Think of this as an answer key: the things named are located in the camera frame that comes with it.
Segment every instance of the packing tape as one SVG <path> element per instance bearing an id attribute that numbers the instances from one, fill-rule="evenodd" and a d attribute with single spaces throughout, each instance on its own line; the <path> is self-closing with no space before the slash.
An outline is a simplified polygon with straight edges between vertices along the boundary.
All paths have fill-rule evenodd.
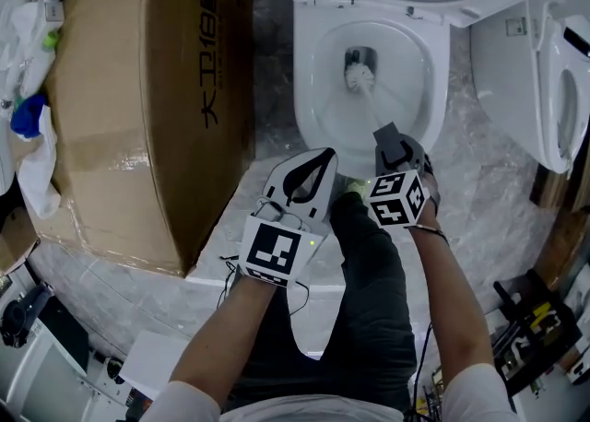
<path id="1" fill-rule="evenodd" d="M 86 230 L 84 228 L 84 224 L 82 224 L 82 218 L 80 214 L 77 212 L 76 203 L 72 197 L 63 198 L 62 204 L 70 213 L 70 218 L 72 219 L 72 225 L 74 229 L 76 229 L 77 238 L 80 242 L 82 248 L 86 249 L 89 246 L 89 239 L 86 235 Z"/>
<path id="2" fill-rule="evenodd" d="M 96 134 L 57 146 L 70 171 L 135 170 L 150 167 L 143 130 Z"/>
<path id="3" fill-rule="evenodd" d="M 65 239 L 63 237 L 58 237 L 43 232 L 38 232 L 38 235 L 39 238 L 42 240 L 53 241 L 59 243 L 60 245 L 63 245 L 68 249 L 90 253 L 94 255 L 96 258 L 106 260 L 113 264 L 119 264 L 120 266 L 126 266 L 127 268 L 135 268 L 136 270 L 141 270 L 145 272 L 161 273 L 164 275 L 178 276 L 180 278 L 184 278 L 184 273 L 181 270 L 172 269 L 174 266 L 178 266 L 177 263 L 170 263 L 170 266 L 167 266 L 165 262 L 154 262 L 146 260 L 145 258 L 126 256 L 111 251 L 98 251 L 90 247 L 87 243 L 75 242 Z"/>

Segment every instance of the white sleeve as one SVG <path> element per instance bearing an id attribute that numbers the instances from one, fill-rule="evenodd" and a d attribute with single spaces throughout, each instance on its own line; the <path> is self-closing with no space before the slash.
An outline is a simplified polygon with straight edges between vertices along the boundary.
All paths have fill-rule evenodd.
<path id="1" fill-rule="evenodd" d="M 504 381 L 494 367 L 479 364 L 456 375 L 444 390 L 443 422 L 519 422 Z"/>
<path id="2" fill-rule="evenodd" d="M 218 404 L 202 391 L 185 382 L 169 382 L 146 411 L 141 422 L 218 422 Z"/>

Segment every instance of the green bottle cap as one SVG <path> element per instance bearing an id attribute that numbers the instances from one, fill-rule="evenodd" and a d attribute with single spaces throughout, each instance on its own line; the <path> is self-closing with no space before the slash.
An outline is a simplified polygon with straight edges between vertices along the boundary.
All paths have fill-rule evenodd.
<path id="1" fill-rule="evenodd" d="M 52 49 L 57 45 L 57 41 L 59 41 L 59 35 L 54 30 L 47 33 L 45 39 L 43 39 L 43 47 L 47 47 L 48 49 Z"/>

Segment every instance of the toilet brush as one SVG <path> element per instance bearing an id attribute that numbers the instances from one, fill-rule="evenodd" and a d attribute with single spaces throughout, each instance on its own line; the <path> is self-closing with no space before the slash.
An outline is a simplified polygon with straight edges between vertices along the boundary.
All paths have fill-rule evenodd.
<path id="1" fill-rule="evenodd" d="M 387 123 L 379 116 L 379 111 L 375 104 L 375 99 L 371 93 L 371 88 L 375 84 L 375 75 L 365 64 L 350 64 L 347 66 L 344 78 L 347 81 L 347 86 L 352 91 L 360 90 L 370 105 L 369 111 L 372 118 L 377 124 L 377 128 L 381 128 Z"/>

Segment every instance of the cardboard box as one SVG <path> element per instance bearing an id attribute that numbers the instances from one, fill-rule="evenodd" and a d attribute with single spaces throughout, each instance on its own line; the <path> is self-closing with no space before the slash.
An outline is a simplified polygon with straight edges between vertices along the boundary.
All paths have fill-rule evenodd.
<path id="1" fill-rule="evenodd" d="M 43 238 L 185 275 L 254 155 L 252 0 L 65 0 Z M 35 144 L 13 144 L 18 159 Z"/>
<path id="2" fill-rule="evenodd" d="M 22 265 L 37 243 L 15 179 L 0 196 L 0 275 L 8 275 Z"/>

